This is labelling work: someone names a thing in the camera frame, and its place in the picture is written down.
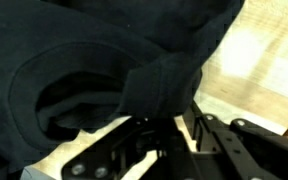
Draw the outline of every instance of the light wood floor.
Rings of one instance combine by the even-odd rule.
[[[288,0],[246,0],[203,69],[195,100],[204,112],[214,113],[226,123],[246,118],[284,134],[288,128]],[[65,162],[124,120],[116,120],[93,135],[81,132],[75,141],[62,144],[33,166],[60,179]],[[151,154],[144,166],[153,160]],[[139,167],[125,179],[137,179],[143,171],[145,168]]]

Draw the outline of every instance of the black mechanism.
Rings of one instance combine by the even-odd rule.
[[[288,180],[288,139],[245,119],[226,125],[194,103],[184,114],[198,152],[173,119],[129,119],[62,169],[63,180],[118,180],[156,150],[142,180]]]

